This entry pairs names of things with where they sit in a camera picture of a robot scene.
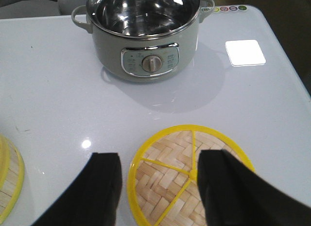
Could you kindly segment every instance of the bamboo steamer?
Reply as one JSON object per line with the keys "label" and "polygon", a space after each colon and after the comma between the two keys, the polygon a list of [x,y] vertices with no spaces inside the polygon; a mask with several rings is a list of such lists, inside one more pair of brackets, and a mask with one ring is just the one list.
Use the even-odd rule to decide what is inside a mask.
{"label": "bamboo steamer", "polygon": [[0,224],[13,209],[23,180],[23,159],[14,144],[0,134]]}
{"label": "bamboo steamer", "polygon": [[139,226],[205,226],[197,178],[201,150],[226,149],[249,169],[243,150],[220,132],[198,125],[178,125],[148,139],[129,170],[127,192]]}

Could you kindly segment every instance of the white tabletop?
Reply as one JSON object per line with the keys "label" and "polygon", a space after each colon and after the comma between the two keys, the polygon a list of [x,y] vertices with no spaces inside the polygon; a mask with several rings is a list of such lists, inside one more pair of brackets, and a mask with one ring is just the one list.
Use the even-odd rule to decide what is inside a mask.
{"label": "white tabletop", "polygon": [[[261,12],[247,8],[206,18],[188,67],[153,84],[106,73],[92,36],[69,16],[0,20],[0,133],[25,162],[20,197],[3,226],[30,225],[92,152],[119,153],[117,225],[136,225],[126,196],[130,162],[147,138],[178,124],[227,135],[257,174],[311,206],[310,96]],[[232,66],[225,43],[234,40],[256,40],[266,63]]]}

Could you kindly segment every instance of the silver knob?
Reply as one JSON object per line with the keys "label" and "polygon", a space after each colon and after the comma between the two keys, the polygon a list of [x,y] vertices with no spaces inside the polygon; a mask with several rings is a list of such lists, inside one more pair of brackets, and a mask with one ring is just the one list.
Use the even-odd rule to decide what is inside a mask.
{"label": "silver knob", "polygon": [[159,56],[156,55],[149,55],[142,61],[142,68],[147,72],[156,72],[157,70],[161,69],[161,67],[162,60]]}

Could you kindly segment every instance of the stainless steel pot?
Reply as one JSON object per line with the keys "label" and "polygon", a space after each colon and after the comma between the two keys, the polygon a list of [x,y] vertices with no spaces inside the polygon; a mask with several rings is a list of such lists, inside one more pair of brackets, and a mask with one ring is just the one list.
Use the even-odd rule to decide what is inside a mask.
{"label": "stainless steel pot", "polygon": [[[72,21],[93,35],[97,56],[116,76],[152,82],[173,76],[192,60],[198,26],[213,0],[87,0]],[[86,23],[75,19],[86,11]]]}

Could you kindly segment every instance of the bamboo steamer base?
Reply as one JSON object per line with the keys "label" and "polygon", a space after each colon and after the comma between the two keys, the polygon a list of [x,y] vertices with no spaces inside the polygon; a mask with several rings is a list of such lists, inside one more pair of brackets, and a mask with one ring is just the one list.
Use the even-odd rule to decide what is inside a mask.
{"label": "bamboo steamer base", "polygon": [[128,196],[139,226],[205,226],[205,209],[196,184],[201,150],[228,150],[253,170],[239,146],[203,126],[180,125],[146,141],[133,159]]}
{"label": "bamboo steamer base", "polygon": [[23,179],[24,163],[14,144],[0,135],[0,224],[6,219],[18,199]]}

